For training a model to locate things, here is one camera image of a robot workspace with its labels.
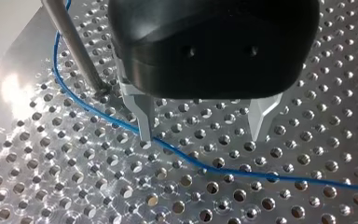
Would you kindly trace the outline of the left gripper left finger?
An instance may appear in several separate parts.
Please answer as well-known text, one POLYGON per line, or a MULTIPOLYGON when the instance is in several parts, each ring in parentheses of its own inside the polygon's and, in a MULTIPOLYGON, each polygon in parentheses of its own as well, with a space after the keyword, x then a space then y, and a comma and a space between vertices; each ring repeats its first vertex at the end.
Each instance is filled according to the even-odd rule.
POLYGON ((133 85, 120 82, 122 98, 125 106, 138 120, 138 130, 143 141, 152 140, 152 125, 154 122, 153 98, 136 89, 133 85))

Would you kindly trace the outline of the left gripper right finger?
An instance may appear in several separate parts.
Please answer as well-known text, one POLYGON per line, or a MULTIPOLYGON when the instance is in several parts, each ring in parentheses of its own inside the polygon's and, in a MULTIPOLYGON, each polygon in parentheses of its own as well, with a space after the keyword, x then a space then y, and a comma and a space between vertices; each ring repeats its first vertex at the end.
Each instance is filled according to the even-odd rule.
POLYGON ((282 94, 268 98, 252 99, 249 105, 248 123, 253 141, 264 141, 273 119, 280 113, 282 94))

